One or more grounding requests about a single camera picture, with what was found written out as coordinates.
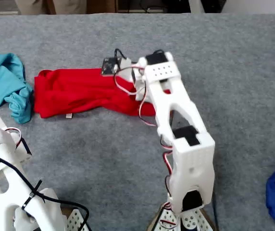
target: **black wire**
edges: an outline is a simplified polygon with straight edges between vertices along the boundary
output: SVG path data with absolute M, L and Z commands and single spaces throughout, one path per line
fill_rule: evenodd
M 89 229 L 89 231 L 91 231 L 91 228 L 90 226 L 87 224 L 87 219 L 89 217 L 89 210 L 88 208 L 86 208 L 84 205 L 81 205 L 79 203 L 76 203 L 76 202 L 71 202 L 71 201 L 63 201 L 63 200 L 59 200 L 59 199 L 54 199 L 54 198 L 51 198 L 51 197 L 48 197 L 40 192 L 38 192 L 33 186 L 32 184 L 27 180 L 27 178 L 20 172 L 20 170 L 15 167 L 14 165 L 12 165 L 11 163 L 7 162 L 6 160 L 3 160 L 2 158 L 0 158 L 0 162 L 7 165 L 8 167 L 10 167 L 12 170 L 14 170 L 18 175 L 19 177 L 24 181 L 24 183 L 30 188 L 30 190 L 32 191 L 32 193 L 34 195 L 37 195 L 39 196 L 41 199 L 44 199 L 44 200 L 48 200 L 48 201 L 52 201 L 52 202 L 56 202 L 56 203 L 60 203 L 60 204 L 65 204 L 65 205 L 72 205 L 72 206 L 76 206 L 76 207 L 79 207 L 83 210 L 86 211 L 86 215 L 84 217 L 84 221 L 81 223 L 81 226 L 80 228 L 78 229 L 78 231 L 81 231 L 83 229 L 83 226 L 86 225 Z
M 124 54 L 122 53 L 122 51 L 121 51 L 120 49 L 116 48 L 116 49 L 114 50 L 114 58 L 115 58 L 115 60 L 116 60 L 116 64 L 117 64 L 118 70 L 120 70 L 120 65 L 119 65 L 118 58 L 117 58 L 117 53 L 118 53 L 118 52 L 120 53 L 120 55 L 121 55 L 124 59 L 127 59 L 127 57 L 124 56 Z
M 165 187 L 166 187 L 166 190 L 167 190 L 168 194 L 169 194 L 170 196 L 172 196 L 171 193 L 170 193 L 170 189 L 168 188 L 168 185 L 167 185 L 167 178 L 168 178 L 169 176 L 170 176 L 170 175 L 166 175 L 166 177 L 164 178 L 164 183 L 165 183 Z
M 219 221 L 218 221 L 218 215 L 217 215 L 217 210 L 216 210 L 216 196 L 215 196 L 215 187 L 213 187 L 213 192 L 212 192 L 212 208 L 213 208 L 213 216 L 214 216 L 214 222 L 215 222 L 215 231 L 219 231 Z
M 153 54 L 157 54 L 157 53 L 164 53 L 164 50 L 159 49 L 159 50 L 156 50 L 156 51 L 153 52 Z

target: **red cloth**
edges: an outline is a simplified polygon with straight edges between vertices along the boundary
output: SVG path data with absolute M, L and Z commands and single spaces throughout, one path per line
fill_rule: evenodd
M 105 107 L 131 116 L 138 115 L 140 102 L 115 86 L 113 77 L 103 77 L 100 69 L 43 70 L 35 77 L 35 107 L 42 118 Z M 117 82 L 134 92 L 132 83 L 118 77 Z M 151 103 L 141 110 L 154 116 Z

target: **white wire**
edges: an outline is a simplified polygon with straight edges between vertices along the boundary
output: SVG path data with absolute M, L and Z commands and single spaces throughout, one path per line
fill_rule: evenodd
M 157 125 L 152 124 L 152 123 L 150 123 L 150 122 L 147 122 L 147 121 L 144 120 L 144 119 L 142 118 L 142 116 L 141 116 L 141 110 L 142 110 L 142 106 L 143 106 L 143 104 L 144 104 L 144 102 L 145 102 L 145 100 L 146 100 L 146 96 L 147 96 L 147 87 L 145 87 L 145 96 L 143 97 L 142 102 L 141 102 L 141 104 L 139 105 L 138 117 L 139 117 L 146 125 L 151 126 L 151 127 L 156 127 Z
M 20 130 L 20 129 L 18 129 L 18 128 L 14 128 L 14 127 L 8 127 L 8 128 L 6 128 L 6 129 L 5 129 L 5 131 L 9 131 L 9 130 L 15 130 L 15 131 L 17 131 L 17 132 L 19 133 L 19 140 L 18 140 L 18 142 L 17 142 L 17 143 L 15 143 L 15 144 L 16 144 L 16 146 L 18 147 L 18 145 L 20 144 L 21 139 L 22 139 L 21 130 Z
M 138 66 L 131 66 L 131 67 L 123 68 L 123 69 L 121 69 L 120 71 L 118 71 L 117 73 L 115 73 L 114 81 L 115 81 L 116 86 L 117 86 L 120 90 L 126 92 L 128 95 L 136 95 L 136 94 L 138 94 L 141 90 L 143 90 L 144 88 L 141 88 L 140 90 L 137 90 L 136 92 L 130 92 L 130 91 L 128 91 L 126 88 L 124 88 L 124 87 L 122 87 L 121 85 L 119 85 L 119 84 L 117 83 L 117 80 L 116 80 L 117 74 L 118 74 L 119 72 L 121 72 L 121 71 L 123 71 L 123 70 L 126 70 L 126 69 L 129 69 L 129 68 L 132 68 L 132 69 L 134 69 L 134 68 L 143 69 L 142 67 L 138 67 Z

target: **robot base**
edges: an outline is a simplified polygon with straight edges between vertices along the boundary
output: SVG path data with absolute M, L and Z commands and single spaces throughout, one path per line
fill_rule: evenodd
M 202 209 L 175 215 L 172 210 L 161 208 L 147 231 L 214 231 L 215 228 Z

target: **red wire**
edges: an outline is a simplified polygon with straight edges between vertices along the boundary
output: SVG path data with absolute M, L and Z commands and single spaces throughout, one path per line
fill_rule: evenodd
M 165 223 L 170 224 L 170 225 L 176 225 L 176 223 L 171 222 L 169 220 L 160 220 L 160 222 L 165 222 Z
M 170 165 L 170 162 L 167 159 L 167 155 L 170 155 L 170 154 L 172 154 L 172 151 L 164 152 L 162 156 L 163 156 L 163 160 L 164 160 L 164 162 L 165 162 L 165 164 L 167 166 L 168 172 L 171 175 L 172 174 L 172 167 Z
M 139 105 L 139 109 L 138 109 L 138 117 L 148 126 L 152 126 L 152 127 L 156 127 L 157 125 L 151 123 L 151 122 L 148 122 L 146 121 L 145 119 L 142 118 L 141 116 L 141 111 L 142 111 L 142 106 L 144 104 L 144 101 L 145 101 L 145 98 L 146 98 L 146 95 L 147 95 L 147 87 L 146 87 L 146 82 L 145 82 L 145 87 L 144 87 L 145 91 L 144 91 L 144 95 L 143 95 L 143 98 L 142 98 L 142 101 L 141 101 L 141 104 Z

